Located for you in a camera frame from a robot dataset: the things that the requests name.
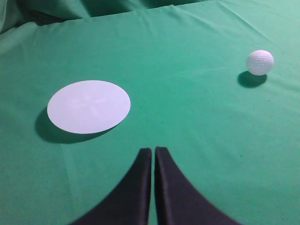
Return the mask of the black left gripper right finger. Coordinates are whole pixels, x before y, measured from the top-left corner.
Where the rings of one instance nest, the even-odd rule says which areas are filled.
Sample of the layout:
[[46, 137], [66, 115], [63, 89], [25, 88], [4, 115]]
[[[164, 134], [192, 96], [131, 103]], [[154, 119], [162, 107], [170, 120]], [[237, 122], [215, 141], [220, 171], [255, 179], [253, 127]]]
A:
[[238, 225], [203, 197], [166, 147], [155, 149], [154, 194], [159, 225]]

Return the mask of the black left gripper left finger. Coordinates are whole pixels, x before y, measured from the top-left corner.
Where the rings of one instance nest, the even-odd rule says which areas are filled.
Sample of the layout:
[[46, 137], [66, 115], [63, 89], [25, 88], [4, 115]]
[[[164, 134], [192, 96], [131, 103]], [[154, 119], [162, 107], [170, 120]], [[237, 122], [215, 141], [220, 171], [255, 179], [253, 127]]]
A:
[[147, 225], [151, 198], [152, 151], [139, 150], [119, 184], [74, 225]]

